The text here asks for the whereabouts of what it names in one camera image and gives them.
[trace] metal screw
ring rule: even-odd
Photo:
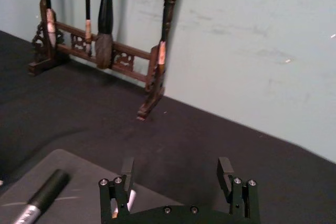
[[[257,183],[256,183],[254,180],[252,180],[252,179],[251,179],[248,183],[249,183],[249,185],[251,185],[251,186],[255,186],[255,185],[257,185]]]
[[[114,182],[117,183],[117,184],[120,184],[122,182],[122,179],[120,177],[118,177],[118,178],[115,179]]]
[[[191,211],[193,214],[197,214],[197,212],[198,212],[198,208],[197,208],[197,207],[191,207],[191,208],[190,208],[190,211]]]
[[[165,207],[163,210],[166,214],[169,214],[172,210],[170,209],[170,207]]]
[[[101,184],[102,186],[106,185],[106,184],[107,184],[107,180],[106,180],[106,179],[103,179],[103,180],[100,182],[100,184]]]
[[[235,178],[234,180],[233,180],[236,184],[240,184],[242,181],[240,180],[240,178]]]

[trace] hanging brush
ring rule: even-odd
[[[97,67],[108,68],[112,59],[112,28],[113,3],[112,0],[101,0],[98,15],[98,34],[95,45]]]
[[[51,0],[46,0],[47,4],[47,29],[51,46],[56,45],[55,12],[51,9]]]
[[[163,7],[163,17],[162,17],[162,33],[161,33],[161,40],[160,40],[160,47],[159,47],[159,71],[160,74],[164,72],[164,63],[166,58],[166,22],[167,22],[167,9],[168,9],[168,0],[164,0],[164,7]]]
[[[85,0],[86,4],[86,20],[85,20],[85,52],[91,55],[91,19],[90,19],[90,0]]]

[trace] light blue wall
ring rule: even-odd
[[[166,95],[336,162],[336,0],[179,1]],[[0,0],[0,29],[31,40],[38,2]],[[84,0],[52,4],[60,21],[84,28]],[[149,50],[161,14],[162,0],[114,0],[113,35]]]

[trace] brush bristles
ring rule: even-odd
[[[111,65],[112,46],[111,34],[98,33],[95,44],[97,68],[105,69]]]

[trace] wooden brush stand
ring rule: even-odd
[[[168,0],[167,35],[170,31],[175,3],[176,0]],[[96,63],[95,57],[85,52],[85,31],[57,21],[55,22],[56,47],[53,48],[48,37],[46,0],[40,0],[40,12],[41,22],[32,41],[35,57],[34,61],[28,65],[29,74],[36,76],[43,71],[63,64],[69,61],[69,55]],[[70,46],[64,44],[64,33],[70,34]],[[96,41],[96,39],[97,36],[92,34],[92,40]],[[145,52],[116,41],[113,43],[110,69],[145,83],[145,91],[148,96],[138,110],[138,118],[140,120],[146,119],[164,94],[164,74],[161,74],[159,68],[157,68],[158,54],[158,45],[153,46],[150,52]],[[135,57],[148,61],[149,67],[146,75],[134,71]]]

